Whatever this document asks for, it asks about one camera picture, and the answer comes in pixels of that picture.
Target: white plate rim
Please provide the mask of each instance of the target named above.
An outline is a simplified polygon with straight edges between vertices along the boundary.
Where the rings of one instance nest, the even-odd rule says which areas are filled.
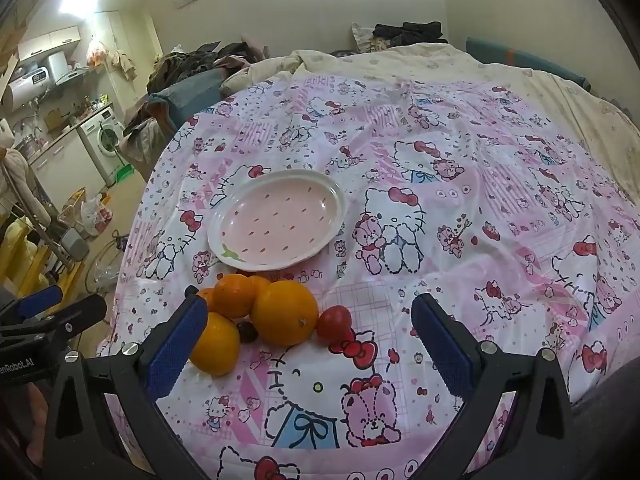
[[[255,265],[244,262],[242,260],[237,260],[231,256],[223,256],[226,251],[223,247],[222,237],[217,235],[214,236],[214,234],[218,234],[222,231],[222,222],[227,213],[229,213],[229,211],[235,207],[236,203],[244,195],[251,192],[252,190],[264,186],[274,180],[283,180],[286,178],[302,178],[312,181],[315,184],[320,184],[335,197],[337,208],[335,213],[335,222],[331,230],[324,236],[324,238],[322,238],[306,253],[288,260],[283,265],[276,264],[276,266],[274,267],[271,267],[267,264]],[[332,238],[334,238],[338,234],[346,215],[346,197],[340,189],[340,186],[338,186],[338,183],[331,177],[314,170],[270,171],[269,173],[264,174],[260,177],[250,179],[249,181],[239,186],[238,189],[236,189],[232,194],[228,195],[226,198],[220,201],[218,206],[214,209],[213,216],[209,221],[209,226],[207,227],[207,241],[209,243],[211,251],[216,255],[216,257],[228,266],[244,270],[245,272],[268,272],[270,270],[281,270],[298,264],[318,254],[332,240]]]

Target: cabinet door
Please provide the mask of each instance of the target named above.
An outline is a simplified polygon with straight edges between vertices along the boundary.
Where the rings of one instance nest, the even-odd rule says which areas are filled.
[[[87,197],[93,198],[105,186],[75,130],[51,146],[31,167],[58,211],[79,188],[86,188]]]
[[[80,32],[77,27],[63,28],[50,33],[51,47],[56,48],[75,41],[80,41]]]
[[[51,50],[51,38],[49,34],[20,43],[18,45],[18,56],[20,57],[20,61],[24,61],[47,50]]]

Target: silver bolt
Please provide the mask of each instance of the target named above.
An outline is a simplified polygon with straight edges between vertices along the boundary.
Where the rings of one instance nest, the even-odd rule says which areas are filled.
[[[78,361],[79,357],[80,357],[80,354],[75,350],[72,350],[67,355],[65,355],[65,361],[67,363],[75,363],[76,361]]]
[[[498,351],[498,347],[491,341],[482,341],[480,343],[480,349],[485,354],[495,354]]]
[[[124,355],[133,355],[138,351],[138,343],[126,343],[122,347],[122,353]]]
[[[556,358],[556,354],[554,353],[554,351],[550,350],[549,348],[543,348],[542,352],[540,352],[540,355],[542,355],[542,358],[546,359],[547,361],[553,361]]]

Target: plate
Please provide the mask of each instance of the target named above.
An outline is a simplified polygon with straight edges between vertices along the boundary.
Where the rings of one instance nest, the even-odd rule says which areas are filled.
[[[220,202],[207,230],[209,246],[236,269],[284,269],[318,254],[338,234],[346,209],[328,176],[271,171]]]

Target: countertop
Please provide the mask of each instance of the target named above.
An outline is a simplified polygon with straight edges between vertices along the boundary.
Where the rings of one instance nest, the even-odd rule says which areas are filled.
[[[87,117],[82,119],[79,123],[76,123],[68,132],[65,132],[64,134],[61,134],[55,140],[52,140],[51,142],[48,142],[38,153],[35,153],[34,155],[31,155],[27,159],[27,162],[29,164],[33,164],[36,160],[38,160],[38,158],[40,158],[42,155],[44,155],[47,152],[47,150],[53,148],[60,140],[64,139],[71,132],[75,131],[76,128],[82,126],[89,119],[91,119],[92,117],[96,116],[101,111],[103,111],[105,108],[108,108],[108,107],[110,107],[112,105],[113,105],[113,103],[111,101],[107,101],[107,104],[105,104],[104,106],[101,106],[97,110],[94,110],[93,112],[91,112],[89,115],[87,115]]]

